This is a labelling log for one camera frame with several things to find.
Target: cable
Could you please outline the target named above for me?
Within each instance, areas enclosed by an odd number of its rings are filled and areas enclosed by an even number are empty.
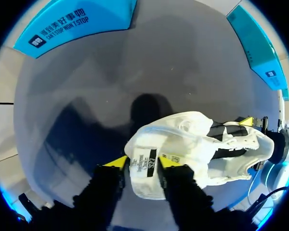
[[[14,105],[14,103],[0,103],[0,105]]]
[[[272,196],[273,194],[279,192],[279,191],[282,191],[282,190],[287,190],[289,187],[281,187],[281,188],[278,188],[278,189],[275,189],[273,190],[272,192],[270,192],[269,194],[267,194],[266,196],[264,196],[261,200],[257,200],[252,206],[253,208],[251,209],[251,211],[249,211],[249,213],[253,213],[253,211],[256,211],[259,206],[263,206],[263,204],[266,202],[266,200]]]
[[[270,196],[272,196],[273,194],[279,192],[279,191],[283,191],[283,190],[287,190],[289,187],[281,187],[281,188],[278,188],[278,189],[275,189],[273,191],[271,191],[269,194],[267,194],[266,199],[268,199]]]

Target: blue banner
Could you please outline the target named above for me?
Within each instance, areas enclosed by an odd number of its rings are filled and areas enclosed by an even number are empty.
[[[137,0],[53,0],[23,31],[16,50],[38,58],[66,42],[130,27]]]

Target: black stripe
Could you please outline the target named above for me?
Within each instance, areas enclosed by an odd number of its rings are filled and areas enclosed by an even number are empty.
[[[223,131],[225,130],[225,125],[214,122],[208,132],[207,136],[215,138],[219,141],[223,141]]]
[[[227,133],[236,136],[247,136],[247,130],[244,126],[238,125],[228,125],[226,126]]]
[[[156,149],[151,149],[149,162],[148,162],[147,177],[152,177],[153,176],[154,167],[155,167],[155,160],[156,160]]]

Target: logo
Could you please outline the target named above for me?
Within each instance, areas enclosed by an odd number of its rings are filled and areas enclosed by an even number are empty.
[[[40,48],[46,43],[46,41],[43,40],[40,36],[35,35],[32,39],[29,40],[29,43],[36,48]]]
[[[266,74],[266,76],[268,76],[268,77],[276,76],[276,72],[275,72],[275,71],[268,71],[268,72],[266,72],[265,74]]]

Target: black label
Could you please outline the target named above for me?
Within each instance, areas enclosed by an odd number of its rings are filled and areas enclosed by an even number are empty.
[[[148,161],[148,172],[147,177],[152,177],[155,167],[155,160],[156,160],[156,149],[151,149],[150,151],[150,157]]]
[[[43,40],[40,36],[35,35],[32,39],[29,40],[29,43],[36,48],[40,48],[46,43],[46,41]]]
[[[268,72],[266,72],[265,74],[266,74],[266,76],[268,76],[268,77],[276,76],[276,72],[275,72],[275,71],[268,71]]]

